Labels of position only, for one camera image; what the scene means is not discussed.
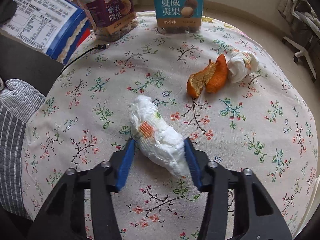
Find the long white tissue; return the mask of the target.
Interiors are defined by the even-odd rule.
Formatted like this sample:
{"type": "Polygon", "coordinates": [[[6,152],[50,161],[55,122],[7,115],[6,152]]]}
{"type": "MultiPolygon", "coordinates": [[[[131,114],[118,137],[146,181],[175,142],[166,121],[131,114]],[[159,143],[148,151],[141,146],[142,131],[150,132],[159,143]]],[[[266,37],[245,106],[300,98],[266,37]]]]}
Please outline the long white tissue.
{"type": "Polygon", "coordinates": [[[163,119],[151,98],[139,95],[129,105],[131,135],[139,150],[176,177],[189,173],[184,138],[163,119]]]}

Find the orange peel piece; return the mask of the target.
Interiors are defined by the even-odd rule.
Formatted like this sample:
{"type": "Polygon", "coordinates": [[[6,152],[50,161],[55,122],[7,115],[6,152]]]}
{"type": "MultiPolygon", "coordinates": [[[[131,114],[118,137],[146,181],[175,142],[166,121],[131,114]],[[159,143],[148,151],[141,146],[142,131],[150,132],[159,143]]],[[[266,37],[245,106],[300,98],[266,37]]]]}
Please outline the orange peel piece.
{"type": "Polygon", "coordinates": [[[228,67],[225,55],[221,54],[217,57],[215,63],[216,69],[214,75],[206,84],[207,93],[217,93],[221,88],[223,88],[227,82],[228,67]]]}
{"type": "Polygon", "coordinates": [[[192,98],[196,99],[200,96],[202,90],[211,80],[216,70],[216,64],[209,60],[209,64],[203,70],[191,74],[187,81],[187,94],[192,98]]]}

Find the round white tissue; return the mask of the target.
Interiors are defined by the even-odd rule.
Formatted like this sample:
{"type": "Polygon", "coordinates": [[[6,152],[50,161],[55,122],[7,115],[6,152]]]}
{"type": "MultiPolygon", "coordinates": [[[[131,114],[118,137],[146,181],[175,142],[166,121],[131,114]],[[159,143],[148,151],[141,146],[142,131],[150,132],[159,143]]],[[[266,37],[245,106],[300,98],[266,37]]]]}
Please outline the round white tissue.
{"type": "Polygon", "coordinates": [[[228,79],[230,83],[242,81],[248,74],[256,72],[259,67],[259,60],[249,51],[239,51],[231,55],[227,62],[229,69],[228,79]]]}

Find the blue milk carton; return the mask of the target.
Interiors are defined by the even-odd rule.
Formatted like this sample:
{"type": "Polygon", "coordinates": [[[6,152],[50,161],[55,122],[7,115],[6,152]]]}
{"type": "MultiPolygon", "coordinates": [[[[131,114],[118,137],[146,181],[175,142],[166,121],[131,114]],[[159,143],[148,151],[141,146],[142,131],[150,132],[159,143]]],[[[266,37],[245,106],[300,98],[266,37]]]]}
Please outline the blue milk carton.
{"type": "Polygon", "coordinates": [[[1,34],[67,64],[90,27],[84,10],[68,0],[13,1],[17,9],[1,34]]]}

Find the floral tablecloth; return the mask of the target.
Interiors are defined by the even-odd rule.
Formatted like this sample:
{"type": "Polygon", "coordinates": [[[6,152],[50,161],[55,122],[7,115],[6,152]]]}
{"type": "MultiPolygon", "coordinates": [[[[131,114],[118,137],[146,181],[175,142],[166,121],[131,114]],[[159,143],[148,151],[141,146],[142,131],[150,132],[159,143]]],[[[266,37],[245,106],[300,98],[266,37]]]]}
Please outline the floral tablecloth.
{"type": "Polygon", "coordinates": [[[210,19],[198,34],[163,35],[156,19],[106,50],[94,36],[31,117],[22,155],[24,207],[34,219],[65,170],[95,167],[130,137],[128,107],[145,95],[163,119],[225,168],[251,168],[296,235],[317,186],[319,96],[308,72],[276,37],[210,19]],[[237,51],[260,66],[242,81],[191,99],[189,76],[237,51]]]}

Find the grey striped cushion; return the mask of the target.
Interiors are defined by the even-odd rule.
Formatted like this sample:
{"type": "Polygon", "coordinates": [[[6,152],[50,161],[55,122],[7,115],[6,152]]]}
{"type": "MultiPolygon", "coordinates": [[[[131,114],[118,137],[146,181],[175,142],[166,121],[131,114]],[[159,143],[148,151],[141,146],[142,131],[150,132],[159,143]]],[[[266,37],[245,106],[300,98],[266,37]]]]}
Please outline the grey striped cushion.
{"type": "Polygon", "coordinates": [[[23,80],[1,81],[1,206],[24,218],[29,217],[21,186],[25,128],[44,100],[44,95],[23,80]]]}

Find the white office chair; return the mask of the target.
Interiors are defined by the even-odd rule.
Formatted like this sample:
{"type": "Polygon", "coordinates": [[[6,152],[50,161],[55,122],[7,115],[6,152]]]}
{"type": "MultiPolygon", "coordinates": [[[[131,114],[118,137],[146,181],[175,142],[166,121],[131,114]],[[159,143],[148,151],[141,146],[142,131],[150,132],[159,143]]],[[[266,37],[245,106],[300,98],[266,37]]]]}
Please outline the white office chair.
{"type": "Polygon", "coordinates": [[[312,82],[317,79],[317,73],[309,54],[312,44],[319,41],[319,17],[308,0],[281,0],[278,11],[290,26],[291,38],[284,36],[282,42],[289,43],[297,49],[293,61],[298,63],[304,58],[311,70],[312,82]]]}

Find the purple label nut jar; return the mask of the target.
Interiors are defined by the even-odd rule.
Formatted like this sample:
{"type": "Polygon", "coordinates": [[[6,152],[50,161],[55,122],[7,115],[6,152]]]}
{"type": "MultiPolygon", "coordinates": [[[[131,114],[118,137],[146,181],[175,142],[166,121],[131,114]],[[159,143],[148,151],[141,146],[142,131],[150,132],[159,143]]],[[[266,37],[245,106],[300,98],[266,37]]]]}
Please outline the purple label nut jar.
{"type": "Polygon", "coordinates": [[[138,25],[132,0],[78,0],[78,5],[101,40],[117,41],[138,25]]]}

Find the teal label macadamia jar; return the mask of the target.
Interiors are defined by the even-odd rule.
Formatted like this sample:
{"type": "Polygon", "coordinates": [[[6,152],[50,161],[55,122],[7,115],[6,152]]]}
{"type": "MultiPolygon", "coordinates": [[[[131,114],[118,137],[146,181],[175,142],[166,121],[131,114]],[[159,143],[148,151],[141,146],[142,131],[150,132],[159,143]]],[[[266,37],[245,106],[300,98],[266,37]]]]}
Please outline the teal label macadamia jar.
{"type": "Polygon", "coordinates": [[[161,34],[196,33],[202,24],[203,0],[153,0],[161,34]]]}

